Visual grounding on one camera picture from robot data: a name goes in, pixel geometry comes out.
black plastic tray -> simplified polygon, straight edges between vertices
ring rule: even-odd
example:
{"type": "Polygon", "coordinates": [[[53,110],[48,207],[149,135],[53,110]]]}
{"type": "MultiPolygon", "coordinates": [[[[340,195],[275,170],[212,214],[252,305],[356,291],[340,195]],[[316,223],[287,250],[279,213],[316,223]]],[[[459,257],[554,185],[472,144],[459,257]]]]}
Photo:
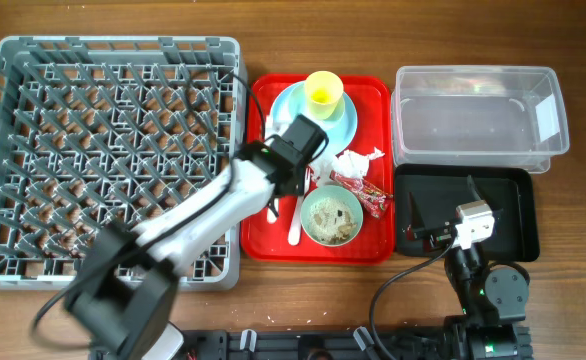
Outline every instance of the black plastic tray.
{"type": "Polygon", "coordinates": [[[515,168],[405,164],[395,170],[397,251],[428,257],[421,241],[407,239],[411,225],[410,197],[427,228],[455,219],[458,205],[475,201],[468,189],[472,176],[493,210],[502,209],[493,236],[482,242],[484,253],[495,261],[534,261],[540,255],[533,183],[528,172],[515,168]]]}

gray dish rack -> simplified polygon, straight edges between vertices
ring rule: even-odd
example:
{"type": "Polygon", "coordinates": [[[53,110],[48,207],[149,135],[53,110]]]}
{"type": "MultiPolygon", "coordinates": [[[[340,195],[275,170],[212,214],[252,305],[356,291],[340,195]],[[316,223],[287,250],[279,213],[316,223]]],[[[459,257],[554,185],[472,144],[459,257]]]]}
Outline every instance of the gray dish rack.
{"type": "MultiPolygon", "coordinates": [[[[133,227],[217,175],[244,135],[246,89],[230,72],[247,78],[228,37],[3,39],[0,289],[67,285],[100,226],[133,227]]],[[[233,287],[239,252],[236,225],[180,288],[233,287]]]]}

clear plastic container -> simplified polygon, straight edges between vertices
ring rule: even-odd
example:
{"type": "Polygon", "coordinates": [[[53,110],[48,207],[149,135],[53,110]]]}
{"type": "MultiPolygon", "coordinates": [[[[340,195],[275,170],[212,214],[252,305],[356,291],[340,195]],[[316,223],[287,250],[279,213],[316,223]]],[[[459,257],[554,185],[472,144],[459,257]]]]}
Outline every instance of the clear plastic container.
{"type": "Polygon", "coordinates": [[[405,66],[391,96],[395,165],[543,173],[569,149],[555,72],[527,66],[405,66]]]}

yellow cup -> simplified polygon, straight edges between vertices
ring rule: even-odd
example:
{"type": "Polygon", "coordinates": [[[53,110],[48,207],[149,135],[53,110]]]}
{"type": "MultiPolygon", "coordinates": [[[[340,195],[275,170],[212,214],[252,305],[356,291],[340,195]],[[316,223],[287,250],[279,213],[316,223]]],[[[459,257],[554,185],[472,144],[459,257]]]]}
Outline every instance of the yellow cup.
{"type": "Polygon", "coordinates": [[[304,82],[306,108],[314,120],[325,120],[335,110],[344,94],[344,84],[329,71],[316,71],[304,82]]]}

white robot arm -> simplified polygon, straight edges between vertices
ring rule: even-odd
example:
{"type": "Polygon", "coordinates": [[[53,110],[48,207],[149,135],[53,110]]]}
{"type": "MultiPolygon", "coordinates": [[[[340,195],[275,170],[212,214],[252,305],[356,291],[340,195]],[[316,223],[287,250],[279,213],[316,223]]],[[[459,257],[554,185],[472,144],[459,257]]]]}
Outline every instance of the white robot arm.
{"type": "Polygon", "coordinates": [[[183,340],[168,322],[180,277],[231,226],[274,197],[299,195],[306,166],[328,145],[302,115],[272,139],[244,146],[216,179],[166,214],[131,231],[109,224],[98,233],[64,307],[115,358],[172,358],[183,340]],[[114,275],[118,265],[140,266],[144,280],[130,287],[114,275]]]}
{"type": "MultiPolygon", "coordinates": [[[[232,166],[236,175],[229,193],[191,223],[149,249],[156,261],[169,259],[174,264],[175,275],[186,273],[198,256],[231,226],[262,210],[271,199],[275,184],[264,171],[248,160],[234,159],[232,166]]],[[[194,214],[222,192],[229,179],[230,169],[227,168],[176,208],[137,225],[133,228],[133,232],[139,234],[136,243],[143,246],[194,214]]]]}

